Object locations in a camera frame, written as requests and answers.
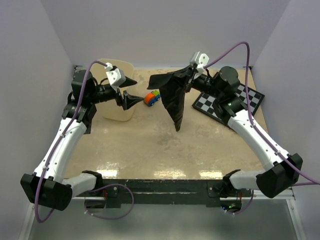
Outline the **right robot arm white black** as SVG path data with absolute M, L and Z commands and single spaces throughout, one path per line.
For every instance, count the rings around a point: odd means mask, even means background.
M 196 89 L 214 98 L 218 118 L 247 143 L 260 160 L 262 171 L 234 170 L 223 177 L 223 192 L 230 197 L 241 189 L 259 190 L 274 198 L 294 185 L 300 176 L 303 159 L 279 146 L 253 118 L 250 104 L 236 94 L 240 85 L 238 72 L 222 67 L 214 76 L 201 73 L 194 66 L 187 74 L 186 88 Z

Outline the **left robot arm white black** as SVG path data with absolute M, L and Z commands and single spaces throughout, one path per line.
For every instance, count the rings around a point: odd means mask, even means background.
M 28 200 L 35 206 L 63 211 L 72 198 L 84 192 L 92 196 L 103 192 L 103 178 L 98 172 L 85 170 L 69 179 L 64 179 L 64 174 L 78 141 L 91 132 L 97 104 L 115 100 L 126 111 L 143 100 L 121 91 L 121 88 L 137 84 L 122 70 L 117 68 L 106 75 L 109 82 L 102 84 L 89 71 L 80 70 L 73 74 L 72 91 L 52 144 L 33 173 L 25 173 L 20 180 Z

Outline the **black trash bag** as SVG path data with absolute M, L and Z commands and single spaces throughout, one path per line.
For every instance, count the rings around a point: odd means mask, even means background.
M 173 120 L 176 132 L 181 128 L 185 105 L 185 84 L 191 73 L 192 68 L 187 66 L 149 77 L 147 89 L 159 90 L 162 104 Z

